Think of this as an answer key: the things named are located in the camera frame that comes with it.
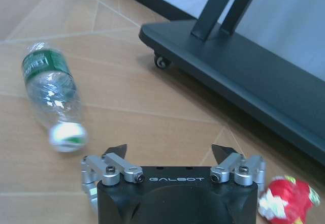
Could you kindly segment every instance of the silver metal linkage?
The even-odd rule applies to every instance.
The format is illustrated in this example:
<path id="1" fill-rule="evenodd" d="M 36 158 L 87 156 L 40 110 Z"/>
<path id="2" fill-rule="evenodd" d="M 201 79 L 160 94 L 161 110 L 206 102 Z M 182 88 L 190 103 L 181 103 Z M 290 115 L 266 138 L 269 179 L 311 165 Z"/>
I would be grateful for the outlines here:
<path id="1" fill-rule="evenodd" d="M 249 159 L 238 153 L 230 154 L 220 165 L 211 167 L 210 176 L 214 183 L 229 181 L 230 172 L 234 173 L 234 181 L 241 186 L 258 185 L 258 191 L 264 190 L 266 163 L 260 155 Z"/>
<path id="2" fill-rule="evenodd" d="M 114 153 L 98 157 L 89 155 L 81 161 L 82 189 L 88 195 L 90 205 L 95 212 L 97 207 L 97 186 L 102 181 L 105 186 L 114 186 L 120 182 L 120 173 L 127 182 L 141 183 L 144 181 L 142 168 L 135 166 Z"/>

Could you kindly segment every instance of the white bottle cap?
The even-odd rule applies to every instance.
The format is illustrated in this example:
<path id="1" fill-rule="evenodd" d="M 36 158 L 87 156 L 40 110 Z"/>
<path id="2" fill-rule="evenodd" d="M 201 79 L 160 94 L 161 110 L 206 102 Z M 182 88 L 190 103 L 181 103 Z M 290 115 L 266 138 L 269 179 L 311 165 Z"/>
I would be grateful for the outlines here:
<path id="1" fill-rule="evenodd" d="M 79 123 L 61 122 L 50 129 L 50 144 L 59 152 L 81 149 L 88 140 L 86 129 Z"/>

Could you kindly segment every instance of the wooden floor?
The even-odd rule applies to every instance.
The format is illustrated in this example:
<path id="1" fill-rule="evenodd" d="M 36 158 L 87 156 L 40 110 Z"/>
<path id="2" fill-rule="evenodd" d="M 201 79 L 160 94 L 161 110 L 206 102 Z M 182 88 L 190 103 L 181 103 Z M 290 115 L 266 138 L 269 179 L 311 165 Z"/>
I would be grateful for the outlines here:
<path id="1" fill-rule="evenodd" d="M 319 164 L 176 67 L 154 66 L 139 28 L 166 20 L 134 0 L 0 0 L 0 13 L 1 224 L 97 223 L 79 161 L 120 144 L 138 165 L 211 166 L 213 143 L 261 154 L 268 182 L 289 174 L 325 196 Z M 55 152 L 30 110 L 20 66 L 37 41 L 68 59 L 90 135 L 81 152 Z M 324 220 L 323 204 L 307 217 Z"/>

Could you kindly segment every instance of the white wall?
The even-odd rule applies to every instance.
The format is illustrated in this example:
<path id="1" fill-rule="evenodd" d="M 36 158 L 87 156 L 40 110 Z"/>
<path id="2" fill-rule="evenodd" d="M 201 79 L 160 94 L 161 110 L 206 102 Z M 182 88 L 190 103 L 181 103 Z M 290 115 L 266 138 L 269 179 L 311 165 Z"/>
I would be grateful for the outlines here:
<path id="1" fill-rule="evenodd" d="M 198 17 L 207 0 L 165 1 Z M 325 80 L 324 6 L 325 0 L 253 0 L 237 32 Z"/>

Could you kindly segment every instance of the black stand base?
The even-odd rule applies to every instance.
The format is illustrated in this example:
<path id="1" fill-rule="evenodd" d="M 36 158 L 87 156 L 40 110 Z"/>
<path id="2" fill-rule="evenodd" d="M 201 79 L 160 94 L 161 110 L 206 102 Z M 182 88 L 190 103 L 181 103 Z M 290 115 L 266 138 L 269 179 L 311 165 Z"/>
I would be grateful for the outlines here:
<path id="1" fill-rule="evenodd" d="M 325 165 L 325 82 L 218 24 L 202 41 L 195 23 L 147 24 L 139 37 L 162 68 L 174 62 Z"/>

